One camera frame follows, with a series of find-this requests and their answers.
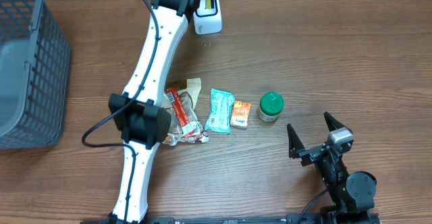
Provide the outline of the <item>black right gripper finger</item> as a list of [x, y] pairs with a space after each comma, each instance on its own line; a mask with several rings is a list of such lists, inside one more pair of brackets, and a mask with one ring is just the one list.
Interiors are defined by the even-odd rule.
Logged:
[[344, 124], [340, 123], [328, 111], [324, 112], [323, 116], [325, 118], [325, 122], [327, 124], [328, 129], [329, 129], [329, 132], [339, 130], [342, 128], [346, 128], [349, 132], [352, 132], [352, 130], [350, 128], [348, 128]]
[[289, 157], [292, 159], [302, 158], [302, 153], [305, 151], [304, 145], [290, 123], [287, 125], [287, 132], [289, 141]]

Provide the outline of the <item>green lid jar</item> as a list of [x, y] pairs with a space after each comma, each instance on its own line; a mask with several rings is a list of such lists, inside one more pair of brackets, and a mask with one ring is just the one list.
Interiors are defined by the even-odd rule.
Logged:
[[278, 118], [283, 108], [283, 97], [276, 92], [267, 92], [261, 97], [256, 112], [262, 121], [272, 122]]

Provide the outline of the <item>orange snack packet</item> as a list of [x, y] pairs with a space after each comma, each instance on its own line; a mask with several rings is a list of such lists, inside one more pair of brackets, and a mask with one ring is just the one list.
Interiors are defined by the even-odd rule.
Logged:
[[248, 126], [248, 117], [250, 114], [250, 103], [235, 101], [232, 109], [230, 125], [236, 128], [246, 129]]

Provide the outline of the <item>mint green tissue packet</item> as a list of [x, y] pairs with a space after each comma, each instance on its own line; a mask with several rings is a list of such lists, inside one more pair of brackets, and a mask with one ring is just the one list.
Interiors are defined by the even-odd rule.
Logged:
[[205, 124], [206, 130], [229, 134], [230, 117], [234, 106], [235, 96], [226, 91], [211, 89], [211, 110]]

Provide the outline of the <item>beige dog treat bag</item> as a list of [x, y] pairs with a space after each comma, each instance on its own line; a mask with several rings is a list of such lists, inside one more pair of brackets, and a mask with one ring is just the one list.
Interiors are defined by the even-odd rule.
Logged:
[[171, 115], [171, 125], [164, 144], [202, 144], [209, 134], [195, 113], [201, 90], [201, 79], [178, 80], [166, 86], [162, 107]]

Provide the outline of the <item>red snack stick packet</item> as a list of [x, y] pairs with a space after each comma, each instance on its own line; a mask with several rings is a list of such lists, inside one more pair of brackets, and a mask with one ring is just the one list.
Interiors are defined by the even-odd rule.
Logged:
[[189, 108], [186, 101], [181, 100], [178, 90], [176, 88], [169, 88], [166, 91], [166, 95], [175, 111], [182, 134], [187, 138], [200, 134], [197, 121], [192, 116], [193, 110]]

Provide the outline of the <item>yellow highlighter marker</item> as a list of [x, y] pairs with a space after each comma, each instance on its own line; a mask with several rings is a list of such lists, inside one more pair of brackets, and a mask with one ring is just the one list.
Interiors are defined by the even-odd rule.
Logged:
[[213, 0], [205, 0], [205, 9], [213, 9]]

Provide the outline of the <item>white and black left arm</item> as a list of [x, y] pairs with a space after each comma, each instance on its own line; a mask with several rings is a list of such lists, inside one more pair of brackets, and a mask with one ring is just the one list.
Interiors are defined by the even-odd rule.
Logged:
[[[109, 109], [124, 141], [124, 168], [110, 223], [141, 223], [156, 151], [167, 136], [170, 114], [162, 108], [165, 82], [175, 51], [203, 0], [147, 0], [149, 27], [133, 76]], [[212, 0], [217, 8], [217, 0]]]

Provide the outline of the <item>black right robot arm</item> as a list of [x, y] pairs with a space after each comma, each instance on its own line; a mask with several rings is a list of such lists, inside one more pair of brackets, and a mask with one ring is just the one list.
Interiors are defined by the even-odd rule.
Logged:
[[[375, 207], [376, 178], [366, 171], [348, 173], [342, 160], [343, 154], [352, 148], [352, 130], [328, 112], [324, 112], [324, 118], [329, 129], [327, 140], [310, 149], [304, 147], [292, 125], [287, 125], [289, 157], [300, 159], [303, 167], [313, 164], [325, 184], [325, 189], [304, 207], [295, 220], [298, 223], [378, 223], [379, 215], [370, 213]], [[306, 211], [324, 194], [329, 194], [333, 204], [307, 217]]]

